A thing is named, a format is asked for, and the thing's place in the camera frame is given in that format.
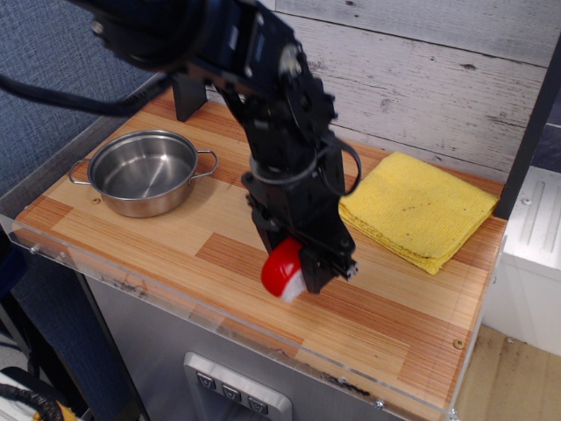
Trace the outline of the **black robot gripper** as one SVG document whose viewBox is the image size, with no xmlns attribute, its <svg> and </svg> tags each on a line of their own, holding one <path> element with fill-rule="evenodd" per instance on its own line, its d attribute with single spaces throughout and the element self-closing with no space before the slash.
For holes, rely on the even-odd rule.
<svg viewBox="0 0 561 421">
<path fill-rule="evenodd" d="M 242 176 L 252 206 L 252 221 L 268 253 L 290 237 L 302 245 L 300 263 L 307 291 L 319 294 L 338 276 L 358 272 L 354 240 L 339 216 L 337 195 L 318 175 L 267 183 L 256 173 Z"/>
</svg>

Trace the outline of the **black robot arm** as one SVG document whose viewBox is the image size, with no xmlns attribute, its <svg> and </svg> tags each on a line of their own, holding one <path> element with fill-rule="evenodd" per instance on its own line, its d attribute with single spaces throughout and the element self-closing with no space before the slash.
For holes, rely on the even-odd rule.
<svg viewBox="0 0 561 421">
<path fill-rule="evenodd" d="M 84 1 L 120 59 L 213 85 L 251 150 L 242 182 L 268 252 L 293 263 L 310 293 L 351 278 L 355 244 L 338 205 L 351 146 L 330 130 L 333 98 L 293 29 L 257 1 Z"/>
</svg>

